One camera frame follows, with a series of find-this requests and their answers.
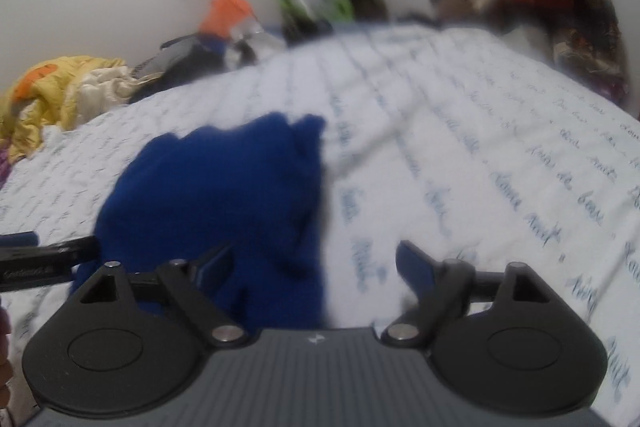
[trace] white bedsheet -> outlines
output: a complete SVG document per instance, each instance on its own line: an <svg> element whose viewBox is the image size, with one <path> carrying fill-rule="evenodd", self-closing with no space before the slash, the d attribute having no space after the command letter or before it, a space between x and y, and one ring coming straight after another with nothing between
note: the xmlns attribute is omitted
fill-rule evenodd
<svg viewBox="0 0 640 427"><path fill-rule="evenodd" d="M228 128L279 110L328 121L322 236L333 327L384 323L410 292L409 239L479 269L530 264L609 350L594 405L640 416L640 124L480 30L417 26L338 36L262 65L118 108L20 162L0 191L0 233L43 244L91 234L117 177L159 134ZM12 360L66 286L2 296Z"/></svg>

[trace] orange bag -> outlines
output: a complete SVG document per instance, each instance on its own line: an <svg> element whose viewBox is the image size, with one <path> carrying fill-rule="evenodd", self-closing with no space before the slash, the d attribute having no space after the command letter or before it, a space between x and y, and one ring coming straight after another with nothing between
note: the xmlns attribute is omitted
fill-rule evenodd
<svg viewBox="0 0 640 427"><path fill-rule="evenodd" d="M200 25L199 32L229 39L231 28L247 17L255 17L254 9L251 8L248 1L213 0L206 19Z"/></svg>

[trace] cursive text print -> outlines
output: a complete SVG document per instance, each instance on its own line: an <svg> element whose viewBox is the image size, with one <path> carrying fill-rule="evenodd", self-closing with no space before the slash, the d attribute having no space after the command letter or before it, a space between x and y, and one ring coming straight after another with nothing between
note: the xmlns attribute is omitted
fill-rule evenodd
<svg viewBox="0 0 640 427"><path fill-rule="evenodd" d="M338 137L342 147L348 147L351 143L353 133L351 132L351 126L347 122L338 122Z"/></svg>
<svg viewBox="0 0 640 427"><path fill-rule="evenodd" d="M566 105L564 105L564 98L558 98L555 102L554 105L556 107L559 107L562 110L566 111Z"/></svg>
<svg viewBox="0 0 640 427"><path fill-rule="evenodd" d="M574 177L571 175L571 172L560 172L556 178L558 178L562 184L564 185L564 188L566 188L567 190L573 190L574 188L571 185L571 182L574 180Z"/></svg>
<svg viewBox="0 0 640 427"><path fill-rule="evenodd" d="M602 220L604 219L604 214L602 211L596 206L593 200L590 197L593 196L593 190L589 192L585 192L578 198L578 204L583 206L585 210L589 213L589 217L593 219L599 225L602 225Z"/></svg>
<svg viewBox="0 0 640 427"><path fill-rule="evenodd" d="M438 216L440 233L445 237L451 237L451 231L447 228L446 224L449 210L445 204L445 197L449 194L450 190L449 187L432 188L424 195L424 200L427 205L429 205L433 212L436 213L436 216Z"/></svg>
<svg viewBox="0 0 640 427"><path fill-rule="evenodd" d="M591 318L598 305L598 290L591 285L591 277L585 280L584 276L578 275L568 279L564 287L571 288L571 295L578 301L587 302L588 318Z"/></svg>
<svg viewBox="0 0 640 427"><path fill-rule="evenodd" d="M544 87L536 87L533 84L529 84L529 86L527 86L527 89L530 89L533 92L538 93L538 94L545 94L546 93L546 90L545 90Z"/></svg>
<svg viewBox="0 0 640 427"><path fill-rule="evenodd" d="M538 214L527 214L527 216L524 217L524 220L529 223L529 228L533 231L536 237L542 241L543 248L546 247L546 244L551 239L555 239L556 243L560 243L560 233L562 232L562 229L558 227L558 223L556 223L552 229L549 229L538 217Z"/></svg>
<svg viewBox="0 0 640 427"><path fill-rule="evenodd" d="M627 194L634 199L634 206L640 210L640 185L636 185L636 188L628 191Z"/></svg>
<svg viewBox="0 0 640 427"><path fill-rule="evenodd" d="M453 76L452 74L445 74L444 76L451 83L453 87L455 87L456 89L459 89L463 93L466 93L465 84L460 82L455 76Z"/></svg>
<svg viewBox="0 0 640 427"><path fill-rule="evenodd" d="M604 343L607 349L607 374L613 388L613 401L619 403L631 383L631 368L629 360L620 353L620 346L616 337L610 337Z"/></svg>
<svg viewBox="0 0 640 427"><path fill-rule="evenodd" d="M472 134L464 133L461 127L460 120L455 120L454 118L449 118L441 107L433 107L433 114L438 117L438 119L443 122L449 131L456 137L456 139L465 146L466 150L469 154L475 154L480 150L480 141L476 136Z"/></svg>
<svg viewBox="0 0 640 427"><path fill-rule="evenodd" d="M480 94L477 91L474 91L467 95L467 98L473 102L478 109L485 111L489 116L494 115L494 108L491 107L488 103L484 103L480 100Z"/></svg>
<svg viewBox="0 0 640 427"><path fill-rule="evenodd" d="M573 145L576 149L580 149L580 141L571 136L571 131L562 129L560 131L560 136L562 136L562 138L564 138L567 142Z"/></svg>
<svg viewBox="0 0 640 427"><path fill-rule="evenodd" d="M386 109L386 107L388 106L388 102L386 101L386 98L379 92L376 92L376 102L382 109Z"/></svg>
<svg viewBox="0 0 640 427"><path fill-rule="evenodd" d="M574 116L575 120L581 122L581 123L587 123L586 118L583 118L582 115L577 112L577 111L573 111L572 115Z"/></svg>
<svg viewBox="0 0 640 427"><path fill-rule="evenodd" d="M604 114L604 111L601 110L601 108L599 108L597 105L595 105L594 103L592 103L589 107L591 107L595 112L598 112L600 114Z"/></svg>
<svg viewBox="0 0 640 427"><path fill-rule="evenodd" d="M411 171L412 176L414 178L417 178L420 175L420 165L415 160L414 155L411 154L411 151L409 150L409 147L407 146L404 140L404 137L399 131L396 132L396 145L398 146L398 149L407 167L409 167L409 170Z"/></svg>
<svg viewBox="0 0 640 427"><path fill-rule="evenodd" d="M638 135L638 133L636 133L636 131L631 129L631 127L628 126L626 123L621 123L620 124L620 129L622 129L624 132L626 132L634 140L640 142L640 136Z"/></svg>
<svg viewBox="0 0 640 427"><path fill-rule="evenodd" d="M380 284L386 282L386 267L373 261L370 239L355 239L351 241L351 260L356 269L358 291L360 293L369 291L368 282L370 279L378 280Z"/></svg>
<svg viewBox="0 0 640 427"><path fill-rule="evenodd" d="M492 172L491 179L495 186L498 187L502 195L507 198L513 210L516 210L522 204L520 194L511 186L511 175L502 172Z"/></svg>
<svg viewBox="0 0 640 427"><path fill-rule="evenodd" d="M512 102L518 102L520 105L525 103L525 101L521 97L519 97L517 94L513 94L512 92L509 92L509 91L504 94L504 97L507 100L511 100Z"/></svg>
<svg viewBox="0 0 640 427"><path fill-rule="evenodd" d="M603 132L600 134L600 137L607 142L610 146L616 146L616 138L610 132Z"/></svg>
<svg viewBox="0 0 640 427"><path fill-rule="evenodd" d="M340 205L342 206L342 218L346 225L360 213L360 205L357 197L363 194L359 188L346 188L340 194Z"/></svg>
<svg viewBox="0 0 640 427"><path fill-rule="evenodd" d="M591 165L593 165L598 171L602 172L607 178L609 178L609 181L613 183L616 182L616 180L618 179L618 173L613 167L604 165L597 156L589 156L587 159L589 160Z"/></svg>
<svg viewBox="0 0 640 427"><path fill-rule="evenodd" d="M340 118L342 116L342 100L336 94L332 94L329 99L329 104L331 105L331 109L334 111L334 115L336 118Z"/></svg>
<svg viewBox="0 0 640 427"><path fill-rule="evenodd" d="M553 157L550 153L545 152L545 150L542 149L542 145L531 147L527 149L526 152L528 152L531 156L536 156L537 158L539 158L542 164L547 169L552 169L556 166L556 163L553 161Z"/></svg>
<svg viewBox="0 0 640 427"><path fill-rule="evenodd" d="M640 264L635 259L631 259L631 256L635 253L636 247L627 242L625 244L625 266L631 277L633 277L634 282L640 286Z"/></svg>

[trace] gray device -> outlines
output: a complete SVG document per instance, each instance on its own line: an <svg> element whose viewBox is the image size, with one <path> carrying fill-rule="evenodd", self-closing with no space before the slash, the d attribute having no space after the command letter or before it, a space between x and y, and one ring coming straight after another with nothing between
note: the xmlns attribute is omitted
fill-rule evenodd
<svg viewBox="0 0 640 427"><path fill-rule="evenodd" d="M96 250L87 238L0 251L0 285L16 266L60 269ZM224 280L231 247L149 274L105 263L26 347L41 407L28 426L606 427L590 410L604 346L532 269L479 273L408 242L396 265L418 305L378 338L245 331L198 289L203 271ZM58 280L53 266L42 273ZM469 315L471 302L492 305Z"/></svg>

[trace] yellow blanket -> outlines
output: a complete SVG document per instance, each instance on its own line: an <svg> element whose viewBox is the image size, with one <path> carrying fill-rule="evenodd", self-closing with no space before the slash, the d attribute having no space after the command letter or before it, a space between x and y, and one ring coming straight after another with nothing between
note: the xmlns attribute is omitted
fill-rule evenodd
<svg viewBox="0 0 640 427"><path fill-rule="evenodd" d="M60 57L27 71L0 98L0 142L9 140L9 162L30 156L40 147L44 126L73 129L78 84L85 74L124 64L121 58Z"/></svg>

